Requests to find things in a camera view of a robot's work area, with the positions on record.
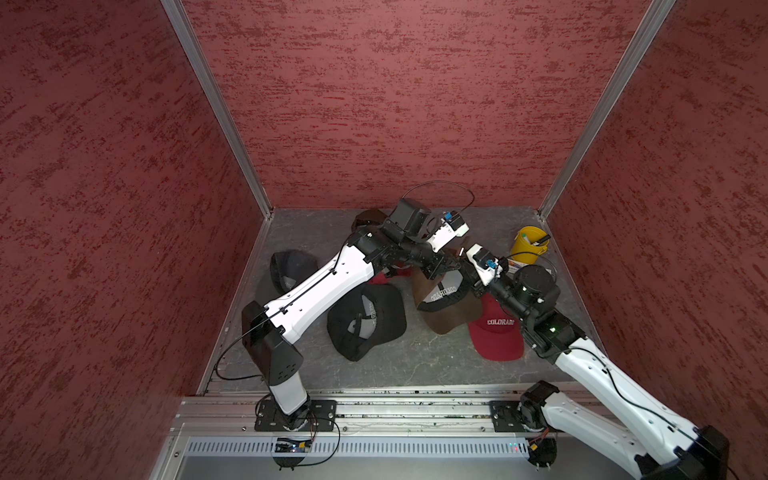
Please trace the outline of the red cap with white logo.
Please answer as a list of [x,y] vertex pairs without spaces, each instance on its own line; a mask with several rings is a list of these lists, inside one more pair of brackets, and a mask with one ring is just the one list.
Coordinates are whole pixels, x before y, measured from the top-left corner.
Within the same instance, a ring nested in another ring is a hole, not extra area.
[[519,322],[490,295],[481,297],[482,313],[469,323],[469,334],[476,352],[495,362],[516,361],[523,357],[524,340]]

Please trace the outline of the black cap front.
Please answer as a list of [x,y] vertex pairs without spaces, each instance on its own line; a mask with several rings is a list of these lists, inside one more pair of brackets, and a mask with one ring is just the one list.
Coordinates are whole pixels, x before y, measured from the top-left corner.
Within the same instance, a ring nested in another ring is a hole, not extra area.
[[328,311],[327,331],[336,351],[357,362],[379,345],[400,338],[407,329],[400,291],[393,285],[355,287]]

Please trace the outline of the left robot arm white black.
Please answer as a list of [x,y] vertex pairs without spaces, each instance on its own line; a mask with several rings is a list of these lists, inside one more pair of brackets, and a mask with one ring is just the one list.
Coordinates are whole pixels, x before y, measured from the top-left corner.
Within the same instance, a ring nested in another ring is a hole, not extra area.
[[286,423],[304,419],[310,407],[299,373],[303,357],[294,343],[321,314],[384,269],[416,266],[436,275],[457,264],[442,249],[467,234],[469,226],[460,213],[448,212],[421,239],[429,214],[415,201],[400,200],[382,223],[357,227],[339,252],[304,282],[264,306],[253,301],[244,307],[243,344]]

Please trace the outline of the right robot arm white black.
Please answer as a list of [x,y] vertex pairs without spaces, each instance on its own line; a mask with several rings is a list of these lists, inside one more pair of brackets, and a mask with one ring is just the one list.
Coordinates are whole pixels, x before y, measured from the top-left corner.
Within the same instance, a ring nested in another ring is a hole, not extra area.
[[560,289],[543,267],[513,275],[500,262],[463,260],[462,271],[521,323],[536,355],[568,374],[612,414],[582,407],[558,387],[537,382],[520,399],[524,425],[566,433],[621,467],[634,479],[724,479],[730,443],[712,426],[698,427],[675,413],[615,365],[555,305]]

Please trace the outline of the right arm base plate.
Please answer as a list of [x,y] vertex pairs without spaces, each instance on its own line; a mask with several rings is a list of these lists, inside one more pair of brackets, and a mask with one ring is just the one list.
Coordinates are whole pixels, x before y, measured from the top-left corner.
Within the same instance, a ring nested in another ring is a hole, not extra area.
[[545,428],[536,411],[520,401],[491,401],[489,408],[496,433],[535,433]]

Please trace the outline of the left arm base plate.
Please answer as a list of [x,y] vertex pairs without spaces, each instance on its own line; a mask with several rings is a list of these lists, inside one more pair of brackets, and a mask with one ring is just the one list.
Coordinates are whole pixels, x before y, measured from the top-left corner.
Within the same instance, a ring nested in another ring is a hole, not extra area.
[[255,406],[254,430],[272,433],[318,433],[334,430],[338,403],[334,400],[308,400],[296,412],[285,414],[268,397]]

